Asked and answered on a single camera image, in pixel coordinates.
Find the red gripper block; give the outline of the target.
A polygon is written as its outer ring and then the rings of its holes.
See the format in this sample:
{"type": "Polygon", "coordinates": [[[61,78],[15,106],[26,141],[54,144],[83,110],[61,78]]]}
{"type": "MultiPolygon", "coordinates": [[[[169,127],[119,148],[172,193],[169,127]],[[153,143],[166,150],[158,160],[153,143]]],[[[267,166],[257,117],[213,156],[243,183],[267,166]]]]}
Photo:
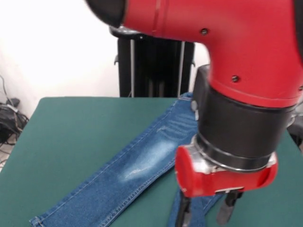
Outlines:
{"type": "Polygon", "coordinates": [[[175,227],[188,227],[191,220],[191,198],[225,193],[216,217],[218,224],[227,224],[236,201],[244,191],[270,185],[278,172],[278,159],[274,153],[268,165],[254,173],[240,173],[216,166],[205,158],[194,145],[179,146],[176,151],[175,172],[181,189],[175,227]]]}

